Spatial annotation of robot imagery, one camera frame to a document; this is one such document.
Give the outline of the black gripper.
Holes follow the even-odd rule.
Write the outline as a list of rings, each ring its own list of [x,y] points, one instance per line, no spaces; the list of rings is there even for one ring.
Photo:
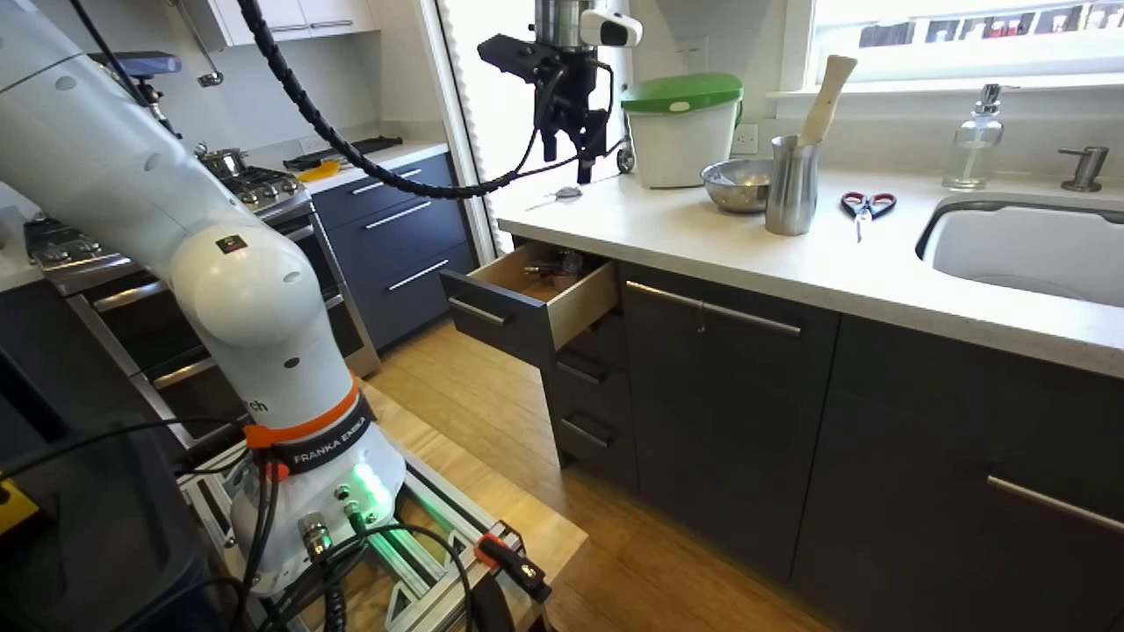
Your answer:
[[[557,158],[557,132],[576,149],[576,184],[590,184],[596,154],[607,151],[607,111],[590,105],[599,58],[595,54],[564,54],[551,41],[523,41],[493,35],[479,55],[502,75],[517,75],[535,88],[535,129],[545,160]]]

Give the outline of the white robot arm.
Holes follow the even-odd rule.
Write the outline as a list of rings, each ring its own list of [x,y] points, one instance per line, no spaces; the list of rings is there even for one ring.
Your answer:
[[[379,433],[304,251],[264,226],[30,0],[0,0],[0,179],[127,251],[182,309],[250,411],[246,447],[276,491],[241,482],[232,524],[256,585],[308,565],[301,524],[392,516],[407,461]]]

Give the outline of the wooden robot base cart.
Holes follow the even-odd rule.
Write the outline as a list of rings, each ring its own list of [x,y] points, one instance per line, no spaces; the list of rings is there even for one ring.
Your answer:
[[[400,454],[360,391],[250,426],[178,491],[235,583],[235,632],[557,632],[554,559]]]

